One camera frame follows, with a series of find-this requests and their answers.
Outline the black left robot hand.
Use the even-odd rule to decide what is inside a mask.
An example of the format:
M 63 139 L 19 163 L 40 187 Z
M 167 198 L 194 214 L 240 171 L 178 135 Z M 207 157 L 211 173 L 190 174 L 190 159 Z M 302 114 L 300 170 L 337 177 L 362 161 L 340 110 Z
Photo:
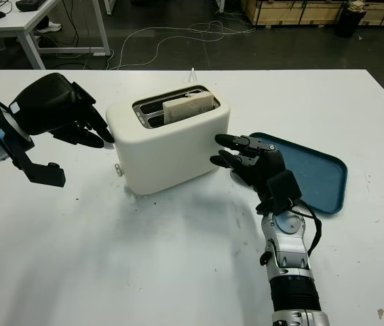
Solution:
M 95 104 L 79 84 L 60 73 L 50 73 L 27 86 L 9 110 L 29 135 L 48 132 L 72 145 L 103 148 L 114 143 L 114 138 Z

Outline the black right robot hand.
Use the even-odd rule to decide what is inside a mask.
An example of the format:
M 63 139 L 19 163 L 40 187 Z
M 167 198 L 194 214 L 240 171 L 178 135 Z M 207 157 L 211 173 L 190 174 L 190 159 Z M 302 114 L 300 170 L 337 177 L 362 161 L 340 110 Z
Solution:
M 288 208 L 290 201 L 278 198 L 270 185 L 270 179 L 286 169 L 282 154 L 274 146 L 244 135 L 218 134 L 214 140 L 223 148 L 210 158 L 211 163 L 230 169 L 252 187 L 260 198 L 260 211 L 280 214 Z

